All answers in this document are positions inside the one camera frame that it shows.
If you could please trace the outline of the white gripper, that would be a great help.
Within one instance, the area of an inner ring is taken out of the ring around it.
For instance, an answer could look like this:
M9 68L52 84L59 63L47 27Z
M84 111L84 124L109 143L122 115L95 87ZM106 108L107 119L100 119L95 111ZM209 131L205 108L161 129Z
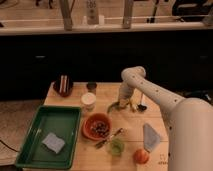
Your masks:
M119 108L124 109L129 104L129 100L134 93L134 89L129 86L126 82L122 82L119 87Z

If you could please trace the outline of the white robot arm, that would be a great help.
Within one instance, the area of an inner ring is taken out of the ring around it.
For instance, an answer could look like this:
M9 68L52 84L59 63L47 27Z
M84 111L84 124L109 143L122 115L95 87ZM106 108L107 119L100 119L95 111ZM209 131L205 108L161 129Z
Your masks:
M142 66L121 72L118 99L138 89L161 109L169 138L168 171L213 171L213 106L185 98L145 79Z

